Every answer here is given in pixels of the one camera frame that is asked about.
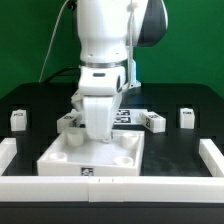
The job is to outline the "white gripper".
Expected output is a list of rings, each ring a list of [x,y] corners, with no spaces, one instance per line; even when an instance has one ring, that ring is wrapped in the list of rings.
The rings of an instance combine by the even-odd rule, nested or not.
[[[109,144],[113,140],[112,127],[115,116],[122,100],[122,87],[124,86],[126,74],[125,68],[122,75],[121,89],[113,96],[87,96],[78,90],[71,97],[71,102],[77,111],[84,116],[87,135],[91,139],[102,140]]]

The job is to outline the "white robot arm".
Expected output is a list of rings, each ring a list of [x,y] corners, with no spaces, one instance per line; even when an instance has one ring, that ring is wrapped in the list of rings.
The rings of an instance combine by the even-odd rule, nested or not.
[[[167,28],[164,0],[77,0],[82,65],[72,103],[90,138],[111,138],[122,94],[140,85],[133,48],[156,45]]]

